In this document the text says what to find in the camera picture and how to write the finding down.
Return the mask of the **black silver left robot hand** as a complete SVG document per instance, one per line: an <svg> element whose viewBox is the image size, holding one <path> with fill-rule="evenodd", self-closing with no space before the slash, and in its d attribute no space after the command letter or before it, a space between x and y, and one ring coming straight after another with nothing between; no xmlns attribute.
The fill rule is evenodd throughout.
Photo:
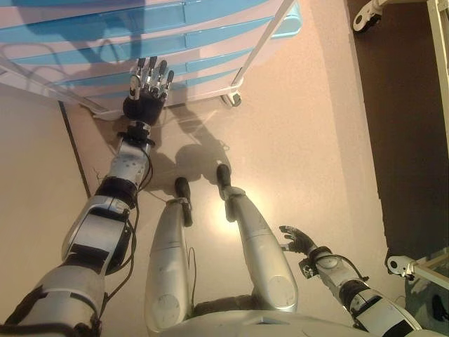
<svg viewBox="0 0 449 337"><path fill-rule="evenodd" d="M166 104L174 78L166 60L156 56L139 58L130 75L128 95L123 102L123 113L131 120L155 125Z"/></svg>

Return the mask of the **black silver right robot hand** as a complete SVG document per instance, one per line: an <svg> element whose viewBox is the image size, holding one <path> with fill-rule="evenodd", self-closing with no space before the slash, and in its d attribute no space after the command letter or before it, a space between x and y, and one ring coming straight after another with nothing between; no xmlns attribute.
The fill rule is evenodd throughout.
<svg viewBox="0 0 449 337"><path fill-rule="evenodd" d="M288 240L288 243L280 245L282 251L303 253L308 256L313 250L318 248L307 234L296 227L282 225L279 229L284 233L284 238Z"/></svg>

